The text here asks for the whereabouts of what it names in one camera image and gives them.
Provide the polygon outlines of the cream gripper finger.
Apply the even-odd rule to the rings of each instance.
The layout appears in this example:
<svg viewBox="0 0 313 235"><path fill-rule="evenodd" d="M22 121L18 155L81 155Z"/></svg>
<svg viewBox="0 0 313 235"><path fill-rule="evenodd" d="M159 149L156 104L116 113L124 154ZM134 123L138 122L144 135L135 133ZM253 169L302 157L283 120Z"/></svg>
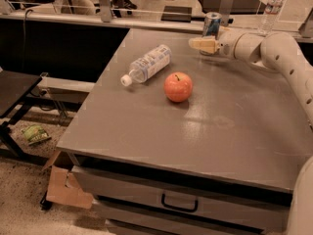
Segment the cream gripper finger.
<svg viewBox="0 0 313 235"><path fill-rule="evenodd" d="M189 40L191 48L204 51L208 54L214 54L218 50L218 43L214 38L195 37Z"/></svg>

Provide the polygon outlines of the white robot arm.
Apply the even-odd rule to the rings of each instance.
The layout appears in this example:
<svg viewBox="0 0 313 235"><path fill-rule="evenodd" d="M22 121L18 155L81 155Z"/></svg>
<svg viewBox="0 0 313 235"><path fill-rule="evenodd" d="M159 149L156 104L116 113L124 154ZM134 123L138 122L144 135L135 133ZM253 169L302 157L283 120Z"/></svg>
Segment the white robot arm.
<svg viewBox="0 0 313 235"><path fill-rule="evenodd" d="M261 36L229 29L222 31L217 38L192 38L189 46L208 54L217 53L243 61L255 70L279 72L313 124L313 67L291 35L274 32ZM313 235L313 157L304 164L296 179L284 235Z"/></svg>

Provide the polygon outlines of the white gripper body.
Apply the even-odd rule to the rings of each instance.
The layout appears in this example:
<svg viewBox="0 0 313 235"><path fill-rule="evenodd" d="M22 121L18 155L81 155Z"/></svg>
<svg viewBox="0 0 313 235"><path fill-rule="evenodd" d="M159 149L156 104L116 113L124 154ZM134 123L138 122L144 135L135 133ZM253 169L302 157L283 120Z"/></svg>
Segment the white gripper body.
<svg viewBox="0 0 313 235"><path fill-rule="evenodd" d="M218 54L221 57L234 59L236 45L241 37L242 34L236 31L225 31L221 33L218 38Z"/></svg>

